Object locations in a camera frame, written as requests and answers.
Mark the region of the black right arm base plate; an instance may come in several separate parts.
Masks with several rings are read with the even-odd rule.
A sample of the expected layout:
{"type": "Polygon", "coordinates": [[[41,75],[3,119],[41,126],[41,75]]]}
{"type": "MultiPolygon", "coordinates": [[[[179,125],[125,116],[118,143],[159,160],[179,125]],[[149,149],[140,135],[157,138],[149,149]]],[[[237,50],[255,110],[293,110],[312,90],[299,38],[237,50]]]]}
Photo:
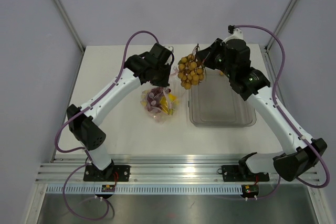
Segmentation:
{"type": "Polygon", "coordinates": [[[238,165],[222,165],[217,173],[222,175],[224,182],[269,182],[268,173],[243,174],[239,171],[238,165]]]}

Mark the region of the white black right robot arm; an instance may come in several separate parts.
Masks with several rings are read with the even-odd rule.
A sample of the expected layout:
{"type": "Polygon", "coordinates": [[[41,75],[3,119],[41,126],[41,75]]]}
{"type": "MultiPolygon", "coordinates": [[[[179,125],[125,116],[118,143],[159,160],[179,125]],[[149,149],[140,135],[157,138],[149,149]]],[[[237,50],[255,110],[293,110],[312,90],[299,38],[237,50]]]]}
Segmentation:
{"type": "Polygon", "coordinates": [[[314,139],[304,131],[273,94],[271,83],[251,66],[250,48],[242,39],[216,39],[196,53],[196,59],[213,70],[220,70],[231,88],[265,120],[279,141],[278,154],[250,153],[238,161],[238,173],[244,180],[259,173],[276,172],[284,180],[300,180],[300,175],[320,162],[327,149],[322,138],[314,139]]]}

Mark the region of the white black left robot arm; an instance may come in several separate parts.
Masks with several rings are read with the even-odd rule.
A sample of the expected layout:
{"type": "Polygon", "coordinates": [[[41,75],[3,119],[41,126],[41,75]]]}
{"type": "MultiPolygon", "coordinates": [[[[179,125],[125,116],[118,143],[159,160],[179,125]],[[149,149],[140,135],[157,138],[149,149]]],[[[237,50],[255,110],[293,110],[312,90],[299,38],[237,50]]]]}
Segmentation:
{"type": "Polygon", "coordinates": [[[124,172],[129,172],[128,166],[114,164],[104,145],[106,134],[99,126],[120,101],[144,83],[168,87],[173,62],[173,51],[156,43],[150,51],[125,58],[121,73],[91,101],[79,107],[73,104],[68,107],[69,130],[91,161],[85,168],[84,181],[114,181],[124,172]]]}

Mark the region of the clear red-dotted zip bag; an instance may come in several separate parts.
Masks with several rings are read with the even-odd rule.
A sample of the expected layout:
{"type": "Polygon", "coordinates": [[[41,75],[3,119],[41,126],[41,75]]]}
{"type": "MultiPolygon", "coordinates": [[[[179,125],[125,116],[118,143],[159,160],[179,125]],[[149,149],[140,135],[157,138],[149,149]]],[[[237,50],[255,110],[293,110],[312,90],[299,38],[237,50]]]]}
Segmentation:
{"type": "Polygon", "coordinates": [[[141,93],[140,103],[156,123],[163,124],[172,119],[180,109],[185,90],[181,86],[178,73],[178,67],[174,66],[169,76],[168,87],[148,86],[141,93]]]}

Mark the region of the red grape bunch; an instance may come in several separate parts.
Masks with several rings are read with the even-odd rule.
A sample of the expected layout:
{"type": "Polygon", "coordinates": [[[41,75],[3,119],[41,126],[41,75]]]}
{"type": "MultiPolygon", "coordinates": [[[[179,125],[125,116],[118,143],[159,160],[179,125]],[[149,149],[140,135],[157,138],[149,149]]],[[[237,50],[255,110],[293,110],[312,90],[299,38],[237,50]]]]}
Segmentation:
{"type": "Polygon", "coordinates": [[[171,107],[170,88],[156,87],[148,90],[145,94],[145,108],[148,112],[165,112],[168,113],[171,107]]]}

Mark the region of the yellow banana bunch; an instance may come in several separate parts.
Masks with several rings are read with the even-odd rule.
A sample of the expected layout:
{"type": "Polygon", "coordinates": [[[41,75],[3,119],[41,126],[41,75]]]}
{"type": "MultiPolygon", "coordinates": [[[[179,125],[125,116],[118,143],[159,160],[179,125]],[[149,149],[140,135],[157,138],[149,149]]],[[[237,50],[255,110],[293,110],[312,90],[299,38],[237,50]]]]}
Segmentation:
{"type": "Polygon", "coordinates": [[[145,90],[141,94],[142,106],[153,115],[173,115],[178,104],[177,97],[164,90],[145,90]]]}

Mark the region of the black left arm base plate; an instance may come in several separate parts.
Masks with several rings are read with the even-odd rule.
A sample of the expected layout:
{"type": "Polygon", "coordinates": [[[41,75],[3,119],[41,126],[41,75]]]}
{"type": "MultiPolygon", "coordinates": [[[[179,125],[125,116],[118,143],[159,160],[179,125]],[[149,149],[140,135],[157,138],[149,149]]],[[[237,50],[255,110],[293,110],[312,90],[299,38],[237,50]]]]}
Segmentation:
{"type": "Polygon", "coordinates": [[[114,165],[105,170],[99,170],[93,165],[85,168],[84,182],[128,182],[130,177],[129,165],[114,165]]]}

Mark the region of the brown longan bunch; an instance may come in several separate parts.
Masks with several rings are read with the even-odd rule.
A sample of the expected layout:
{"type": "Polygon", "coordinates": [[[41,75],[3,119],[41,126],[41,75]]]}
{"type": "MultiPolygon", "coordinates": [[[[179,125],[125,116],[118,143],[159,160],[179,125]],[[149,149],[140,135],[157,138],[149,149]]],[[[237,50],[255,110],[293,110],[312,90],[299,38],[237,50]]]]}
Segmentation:
{"type": "Polygon", "coordinates": [[[203,61],[196,55],[199,51],[200,46],[197,44],[190,54],[182,57],[178,62],[177,77],[185,90],[190,90],[192,86],[198,86],[206,79],[203,61]]]}

